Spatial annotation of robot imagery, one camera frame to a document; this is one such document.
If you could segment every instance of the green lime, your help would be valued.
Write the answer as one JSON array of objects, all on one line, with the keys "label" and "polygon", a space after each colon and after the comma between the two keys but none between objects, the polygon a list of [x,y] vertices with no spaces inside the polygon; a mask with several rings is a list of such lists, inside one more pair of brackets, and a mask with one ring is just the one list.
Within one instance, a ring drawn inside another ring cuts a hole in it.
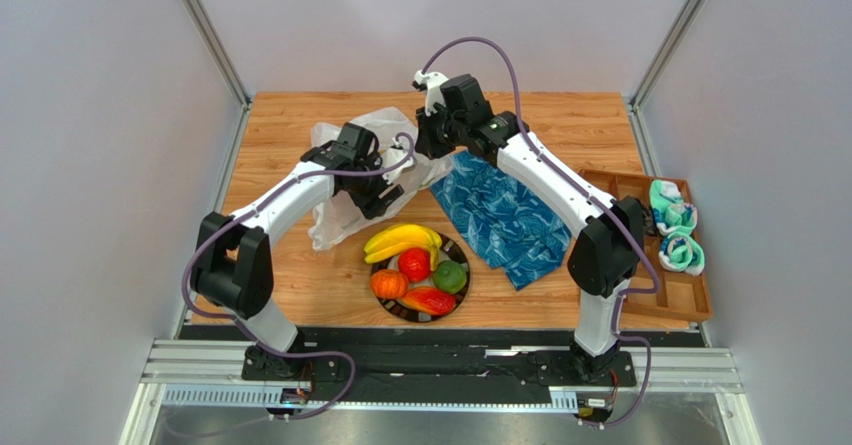
[{"label": "green lime", "polygon": [[447,293],[458,293],[467,283],[467,273],[458,263],[452,260],[444,260],[432,272],[432,283],[438,289]]}]

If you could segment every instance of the blue patterned fabric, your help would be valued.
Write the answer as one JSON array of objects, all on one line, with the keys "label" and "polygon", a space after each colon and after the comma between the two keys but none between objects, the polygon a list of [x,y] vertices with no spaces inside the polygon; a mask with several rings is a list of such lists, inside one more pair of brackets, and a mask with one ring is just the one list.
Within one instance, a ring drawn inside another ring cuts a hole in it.
[{"label": "blue patterned fabric", "polygon": [[470,248],[491,268],[503,267],[520,290],[562,265],[571,233],[514,178],[468,152],[432,194]]}]

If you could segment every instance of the wooden tabletop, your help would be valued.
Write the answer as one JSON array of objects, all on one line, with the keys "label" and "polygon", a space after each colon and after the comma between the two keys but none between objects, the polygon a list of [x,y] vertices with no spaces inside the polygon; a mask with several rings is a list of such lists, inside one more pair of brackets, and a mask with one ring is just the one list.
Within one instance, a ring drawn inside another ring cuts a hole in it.
[{"label": "wooden tabletop", "polygon": [[[487,93],[495,112],[513,109],[508,93]],[[231,212],[257,199],[290,173],[311,148],[317,122],[342,125],[354,117],[394,106],[413,123],[423,105],[415,92],[261,93],[254,102],[225,200]],[[639,172],[642,167],[622,97],[615,93],[525,93],[524,121],[568,166]],[[471,289],[451,315],[428,325],[403,321],[385,311],[369,288],[363,246],[393,223],[426,225],[455,239],[471,265]],[[332,250],[315,252],[303,217],[273,250],[275,302],[297,325],[437,326],[483,328],[574,328],[579,288],[563,265],[516,292],[502,269],[491,270],[471,251],[428,191],[421,191],[396,217],[363,230]],[[207,310],[214,307],[200,299]],[[194,317],[194,322],[207,322]],[[625,314],[622,328],[682,329],[688,323]]]}]

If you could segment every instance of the bunch of bananas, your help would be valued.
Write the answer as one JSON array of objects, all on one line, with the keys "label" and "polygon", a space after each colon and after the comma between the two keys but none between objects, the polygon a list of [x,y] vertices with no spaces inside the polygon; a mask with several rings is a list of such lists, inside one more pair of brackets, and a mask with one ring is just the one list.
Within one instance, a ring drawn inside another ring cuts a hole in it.
[{"label": "bunch of bananas", "polygon": [[429,251],[431,268],[438,268],[441,257],[441,236],[431,228],[413,223],[402,223],[379,232],[364,245],[367,263],[378,263],[402,253],[409,248],[422,248]]}]

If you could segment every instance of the wooden box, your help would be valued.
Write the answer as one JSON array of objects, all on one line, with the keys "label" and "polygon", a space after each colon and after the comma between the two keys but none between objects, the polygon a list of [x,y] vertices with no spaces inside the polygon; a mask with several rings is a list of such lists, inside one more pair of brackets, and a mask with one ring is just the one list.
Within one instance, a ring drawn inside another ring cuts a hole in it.
[{"label": "wooden box", "polygon": [[[609,192],[621,200],[626,196],[638,199],[650,209],[648,193],[651,182],[656,177],[632,175],[627,173],[611,173],[596,170],[580,170],[579,175],[590,184]],[[683,180],[664,178],[677,184],[683,199],[693,203],[689,194],[689,185]],[[701,244],[698,232],[693,232],[693,238]],[[660,291],[655,295],[630,294],[624,302],[623,310],[628,313],[650,315],[655,317],[675,318],[691,322],[703,322],[713,317],[713,307],[707,295],[704,274],[698,277],[686,273],[669,272],[660,266],[659,251],[663,237],[645,236],[645,254],[653,264],[660,277]],[[636,276],[630,282],[630,288],[651,288],[651,275],[640,263]]]}]

